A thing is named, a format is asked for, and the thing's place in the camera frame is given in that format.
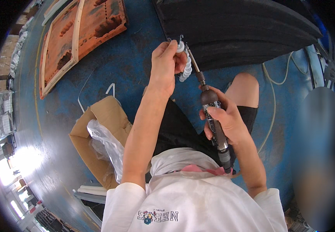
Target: finger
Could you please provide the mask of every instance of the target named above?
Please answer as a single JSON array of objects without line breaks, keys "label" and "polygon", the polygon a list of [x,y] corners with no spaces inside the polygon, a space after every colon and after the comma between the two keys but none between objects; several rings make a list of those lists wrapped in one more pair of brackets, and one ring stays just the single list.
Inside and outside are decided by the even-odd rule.
[{"label": "finger", "polygon": [[237,108],[237,105],[231,99],[229,99],[222,91],[212,86],[209,86],[209,89],[214,91],[218,96],[218,100],[222,103],[221,104],[222,109],[224,110],[229,109],[231,111],[234,109],[234,107]]},{"label": "finger", "polygon": [[176,53],[175,56],[179,57],[180,61],[182,63],[184,63],[184,65],[187,63],[188,57],[187,57],[187,54],[185,52]]},{"label": "finger", "polygon": [[209,106],[207,111],[213,119],[220,122],[223,129],[230,129],[232,127],[230,116],[224,111],[224,109]]},{"label": "finger", "polygon": [[177,41],[176,40],[172,40],[170,42],[169,46],[165,49],[164,53],[162,53],[161,57],[172,59],[175,56],[177,48],[178,48]]},{"label": "finger", "polygon": [[175,62],[175,68],[174,68],[175,74],[183,72],[181,62],[180,62],[180,58],[175,56],[173,59],[174,59],[174,62]]},{"label": "finger", "polygon": [[201,120],[205,120],[206,117],[202,109],[200,109],[200,112],[198,113],[198,115],[200,116]]},{"label": "finger", "polygon": [[166,48],[169,46],[169,42],[162,42],[153,52],[152,57],[158,57],[161,56],[162,53],[166,50]]},{"label": "finger", "polygon": [[213,137],[213,132],[209,128],[209,124],[207,122],[205,123],[205,127],[203,128],[203,131],[205,132],[205,135],[208,138],[208,140],[211,140]]}]

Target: plastic bag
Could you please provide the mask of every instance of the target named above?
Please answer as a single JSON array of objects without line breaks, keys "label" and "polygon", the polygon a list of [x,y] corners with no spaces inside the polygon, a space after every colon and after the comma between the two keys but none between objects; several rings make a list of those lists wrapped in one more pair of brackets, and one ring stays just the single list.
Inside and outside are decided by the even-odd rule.
[{"label": "plastic bag", "polygon": [[105,150],[105,146],[103,145],[102,142],[92,138],[89,141],[89,146],[91,146],[94,149],[94,153],[96,154],[98,160],[105,160],[108,162],[111,161],[109,159],[107,151]]},{"label": "plastic bag", "polygon": [[111,160],[111,163],[113,165],[116,181],[117,183],[121,183],[124,147],[105,126],[101,125],[98,122],[98,120],[90,120],[87,128],[90,136],[93,139],[102,142],[102,144],[104,145],[105,150],[108,153],[109,159]]}]

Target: knee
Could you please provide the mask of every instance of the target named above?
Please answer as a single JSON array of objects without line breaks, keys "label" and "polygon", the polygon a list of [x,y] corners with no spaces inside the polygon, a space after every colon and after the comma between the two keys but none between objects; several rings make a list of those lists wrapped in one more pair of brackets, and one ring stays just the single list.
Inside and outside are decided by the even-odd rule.
[{"label": "knee", "polygon": [[233,83],[234,82],[237,82],[237,84],[240,84],[241,86],[251,88],[252,90],[259,91],[259,83],[257,79],[247,72],[240,72],[239,74],[237,74],[235,76],[235,79],[233,80]]}]

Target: window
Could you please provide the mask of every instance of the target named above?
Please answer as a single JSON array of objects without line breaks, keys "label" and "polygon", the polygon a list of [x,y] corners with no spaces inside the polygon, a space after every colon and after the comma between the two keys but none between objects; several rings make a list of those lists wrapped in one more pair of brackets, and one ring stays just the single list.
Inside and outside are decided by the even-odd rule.
[{"label": "window", "polygon": [[14,180],[14,178],[15,176],[13,175],[13,171],[10,169],[7,160],[0,160],[0,180],[2,184],[7,186]]},{"label": "window", "polygon": [[25,218],[22,214],[22,212],[19,210],[17,203],[15,203],[15,201],[12,200],[12,202],[10,202],[10,204],[12,205],[12,207],[14,208],[14,210],[17,212],[18,216],[23,219]]},{"label": "window", "polygon": [[19,199],[23,202],[26,198],[28,198],[27,190],[19,194]]},{"label": "window", "polygon": [[28,210],[28,204],[26,202],[23,202],[23,205],[26,207],[26,209]]}]

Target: person's right hand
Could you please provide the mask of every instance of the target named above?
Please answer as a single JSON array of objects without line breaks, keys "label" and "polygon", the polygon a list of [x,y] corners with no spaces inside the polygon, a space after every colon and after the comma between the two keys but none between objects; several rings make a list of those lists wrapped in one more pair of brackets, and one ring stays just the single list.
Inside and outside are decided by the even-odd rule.
[{"label": "person's right hand", "polygon": [[[211,86],[209,86],[209,89],[213,90],[218,95],[222,109],[208,107],[208,113],[212,118],[220,122],[223,132],[228,138],[228,143],[231,145],[237,145],[241,141],[248,139],[250,134],[241,118],[237,105],[227,98],[220,90]],[[202,109],[200,110],[199,115],[201,120],[206,120]],[[205,123],[204,132],[208,140],[211,140],[213,133],[207,122]]]}]

